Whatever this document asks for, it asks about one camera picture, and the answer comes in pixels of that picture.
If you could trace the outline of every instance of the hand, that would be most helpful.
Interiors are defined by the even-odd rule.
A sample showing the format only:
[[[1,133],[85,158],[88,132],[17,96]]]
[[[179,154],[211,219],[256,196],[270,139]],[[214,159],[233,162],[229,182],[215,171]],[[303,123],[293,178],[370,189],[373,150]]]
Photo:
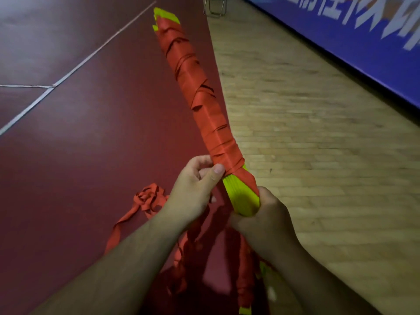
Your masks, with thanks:
[[[197,219],[206,209],[212,189],[222,179],[225,167],[215,164],[209,155],[192,158],[182,169],[164,209],[183,227]]]
[[[260,210],[253,217],[232,213],[231,226],[241,233],[263,259],[275,263],[279,254],[300,247],[289,211],[268,189],[260,190]]]

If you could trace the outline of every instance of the red mat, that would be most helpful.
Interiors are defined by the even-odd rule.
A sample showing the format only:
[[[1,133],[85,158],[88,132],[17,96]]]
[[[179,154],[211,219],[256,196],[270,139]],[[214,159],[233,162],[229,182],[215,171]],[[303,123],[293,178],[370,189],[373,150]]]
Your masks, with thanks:
[[[153,6],[176,13],[226,113],[202,0],[153,2],[0,1],[11,22],[0,28],[0,84],[46,86],[150,6],[0,136],[2,314],[29,312],[92,265],[137,191],[155,182],[170,192],[187,161],[207,153],[152,30]],[[0,127],[44,90],[0,87]],[[168,296],[170,257],[146,313],[237,313],[239,235],[226,228],[223,186],[215,195],[188,291]],[[123,236],[146,220],[136,215]]]

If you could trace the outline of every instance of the forearm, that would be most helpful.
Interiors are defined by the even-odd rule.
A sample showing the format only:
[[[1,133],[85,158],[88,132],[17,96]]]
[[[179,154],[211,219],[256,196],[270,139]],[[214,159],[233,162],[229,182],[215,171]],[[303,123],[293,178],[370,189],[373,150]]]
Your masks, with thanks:
[[[300,245],[279,254],[273,265],[307,314],[379,314]]]
[[[134,314],[185,228],[164,207],[34,314]]]

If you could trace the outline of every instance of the person's right hand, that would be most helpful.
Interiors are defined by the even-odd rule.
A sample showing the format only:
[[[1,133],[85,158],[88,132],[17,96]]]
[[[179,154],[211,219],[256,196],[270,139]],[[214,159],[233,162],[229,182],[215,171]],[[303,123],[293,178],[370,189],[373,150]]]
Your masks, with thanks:
[[[231,226],[241,233],[263,259],[274,263],[279,254],[300,247],[289,211],[264,187],[260,190],[260,210],[253,217],[231,215]]]

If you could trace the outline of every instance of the folding chair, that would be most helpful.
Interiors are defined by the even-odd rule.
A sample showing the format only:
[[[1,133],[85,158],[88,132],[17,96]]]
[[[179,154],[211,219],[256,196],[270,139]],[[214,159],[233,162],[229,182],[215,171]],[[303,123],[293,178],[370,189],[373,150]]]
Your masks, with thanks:
[[[207,13],[206,13],[206,5],[207,5],[207,0],[204,2],[204,11],[203,11],[203,13],[205,15],[207,15]],[[223,0],[222,8],[220,9],[220,12],[213,12],[211,10],[211,0],[209,0],[209,11],[210,11],[210,14],[215,15],[216,17],[220,18],[222,15],[225,15],[226,14],[226,11],[227,10],[228,10],[228,1],[227,0]]]

